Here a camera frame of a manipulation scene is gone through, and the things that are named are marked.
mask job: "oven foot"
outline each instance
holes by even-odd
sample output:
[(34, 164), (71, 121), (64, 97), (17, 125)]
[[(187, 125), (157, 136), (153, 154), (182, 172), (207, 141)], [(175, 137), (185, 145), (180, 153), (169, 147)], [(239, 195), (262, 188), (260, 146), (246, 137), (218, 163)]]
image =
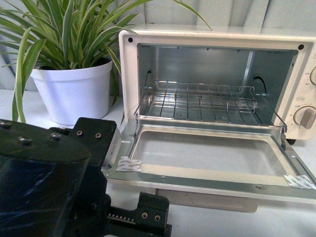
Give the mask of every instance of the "oven foot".
[(290, 145), (294, 145), (294, 143), (296, 142), (296, 139), (287, 139), (287, 142), (288, 142)]

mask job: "white flower pot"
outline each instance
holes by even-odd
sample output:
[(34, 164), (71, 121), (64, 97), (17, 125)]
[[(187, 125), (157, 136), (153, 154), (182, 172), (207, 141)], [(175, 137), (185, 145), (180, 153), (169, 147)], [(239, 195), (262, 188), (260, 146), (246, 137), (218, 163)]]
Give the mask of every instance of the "white flower pot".
[(111, 68), (112, 61), (85, 69), (33, 69), (31, 77), (50, 118), (74, 125), (80, 117), (100, 119), (108, 112)]

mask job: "control knob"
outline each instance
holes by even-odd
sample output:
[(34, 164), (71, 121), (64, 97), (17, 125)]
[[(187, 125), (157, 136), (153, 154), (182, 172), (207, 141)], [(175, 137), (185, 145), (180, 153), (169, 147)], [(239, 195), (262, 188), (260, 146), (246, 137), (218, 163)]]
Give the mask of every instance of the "control knob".
[(300, 108), (294, 115), (294, 121), (306, 129), (311, 129), (315, 119), (316, 110), (310, 106)]
[(310, 74), (310, 80), (314, 85), (316, 85), (316, 68), (312, 70)]

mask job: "white countertop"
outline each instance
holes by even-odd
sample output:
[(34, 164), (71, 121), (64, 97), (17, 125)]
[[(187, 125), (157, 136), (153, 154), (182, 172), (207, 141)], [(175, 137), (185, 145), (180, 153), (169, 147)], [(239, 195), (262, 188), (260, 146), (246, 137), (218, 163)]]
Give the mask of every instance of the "white countertop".
[[(12, 91), (0, 90), (0, 119), (11, 120)], [(38, 92), (26, 91), (24, 112), (28, 124), (50, 128), (65, 127), (49, 120), (47, 110)], [(108, 114), (118, 126), (123, 114), (119, 98)], [(292, 146), (310, 171), (316, 176), (316, 138), (297, 141)], [(108, 184), (107, 193), (112, 205), (128, 209), (137, 207), (141, 187)], [(187, 206), (170, 205), (168, 223), (173, 237), (313, 237), (316, 236), (316, 205), (280, 201), (260, 201), (255, 213), (241, 213)]]

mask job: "cream toaster oven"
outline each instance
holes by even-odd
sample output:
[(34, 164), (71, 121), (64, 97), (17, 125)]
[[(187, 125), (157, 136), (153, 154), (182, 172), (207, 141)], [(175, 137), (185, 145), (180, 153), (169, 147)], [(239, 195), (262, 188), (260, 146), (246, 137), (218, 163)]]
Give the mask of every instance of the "cream toaster oven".
[[(286, 140), (316, 133), (315, 43), (285, 29), (122, 31), (127, 125), (106, 161), (108, 180), (221, 209), (255, 211), (259, 199), (316, 203), (316, 190), (284, 177), (316, 181)], [(121, 157), (141, 160), (140, 172), (116, 171)]]

